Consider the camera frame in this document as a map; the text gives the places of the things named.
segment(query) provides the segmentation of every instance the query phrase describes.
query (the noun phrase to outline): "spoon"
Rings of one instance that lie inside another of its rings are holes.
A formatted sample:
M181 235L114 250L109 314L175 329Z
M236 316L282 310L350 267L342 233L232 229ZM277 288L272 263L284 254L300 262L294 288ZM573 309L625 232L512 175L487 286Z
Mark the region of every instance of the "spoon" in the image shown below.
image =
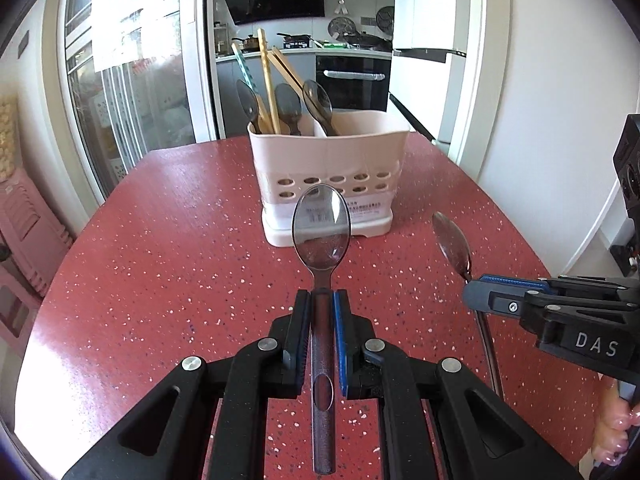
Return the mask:
M471 249L466 241L464 233L460 228L444 216L441 212L436 211L433 214L433 231L436 240L440 246L442 254L449 261L453 270L455 270L465 283L472 280L471 277ZM500 378L500 370L498 370L498 361L495 357L494 340L491 337L489 324L487 323L484 312L474 311L476 313L476 324L480 331L482 339L482 347L484 348L484 356L489 368L489 378L494 392L504 400L504 391L502 390L502 380Z
M320 123L327 137L337 137L338 133L331 124L333 109L331 100L318 83L308 79L302 87L302 97L311 116Z
M293 244L314 277L311 315L313 462L317 474L335 472L334 317L331 274L351 238L347 203L333 187L305 191L293 213Z
M298 129L298 122L300 122L300 117L302 117L300 97L298 97L296 91L286 83L280 83L276 86L275 94L278 115L289 127L289 135L302 135Z
M238 98L240 99L242 110L244 110L249 122L254 126L254 133L260 134L261 131L258 126L258 99L254 91L241 79L236 81L236 89L238 90Z

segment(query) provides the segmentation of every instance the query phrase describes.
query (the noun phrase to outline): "human hand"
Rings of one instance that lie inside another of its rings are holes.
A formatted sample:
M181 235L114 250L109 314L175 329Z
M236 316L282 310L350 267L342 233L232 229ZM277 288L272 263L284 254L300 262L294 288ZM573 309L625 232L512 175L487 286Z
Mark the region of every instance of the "human hand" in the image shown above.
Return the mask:
M596 427L591 454L598 462L618 465L628 449L626 430L640 426L640 404L633 410L618 396L618 381L609 377L600 380L600 404L596 410Z

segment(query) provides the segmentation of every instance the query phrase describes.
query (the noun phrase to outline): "red table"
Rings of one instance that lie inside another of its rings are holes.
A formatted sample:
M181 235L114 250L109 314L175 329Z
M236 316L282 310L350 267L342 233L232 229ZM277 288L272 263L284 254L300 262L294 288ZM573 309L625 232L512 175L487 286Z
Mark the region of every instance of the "red table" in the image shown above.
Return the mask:
M546 275L531 248L473 181L411 134L384 237L354 238L334 272L354 313L417 358L456 356L486 380L462 280L434 240L431 215L455 220L474 272ZM247 138L147 155L73 245L36 320L16 399L15 431L60 478L175 364L216 360L265 336L311 276L293 248L271 247ZM596 374L534 348L492 317L508 403L577 462L589 447ZM340 478L378 478L373 402L337 405ZM308 390L270 404L265 475L314 478Z

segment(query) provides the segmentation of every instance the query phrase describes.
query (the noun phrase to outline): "pink chair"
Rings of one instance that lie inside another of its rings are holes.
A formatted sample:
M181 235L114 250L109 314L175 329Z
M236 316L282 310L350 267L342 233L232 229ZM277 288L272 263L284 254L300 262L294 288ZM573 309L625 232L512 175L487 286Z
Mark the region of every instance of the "pink chair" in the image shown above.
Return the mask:
M20 272L44 297L72 239L23 168L0 183L0 233Z
M0 265L0 287L2 286L12 292L15 301L7 312L0 312L0 337L23 357L42 299L28 291Z

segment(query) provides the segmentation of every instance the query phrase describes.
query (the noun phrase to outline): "utensil holder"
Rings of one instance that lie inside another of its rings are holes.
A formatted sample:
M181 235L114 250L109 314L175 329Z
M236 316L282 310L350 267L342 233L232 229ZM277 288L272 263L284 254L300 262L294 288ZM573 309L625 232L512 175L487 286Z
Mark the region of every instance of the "utensil holder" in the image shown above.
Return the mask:
M327 137L310 115L302 136L256 135L248 126L262 197L262 227L276 247L293 246L291 225L298 198L313 184L333 186L345 197L351 233L366 237L391 229L406 123L376 110L336 112L338 137ZM313 212L308 212L312 222Z

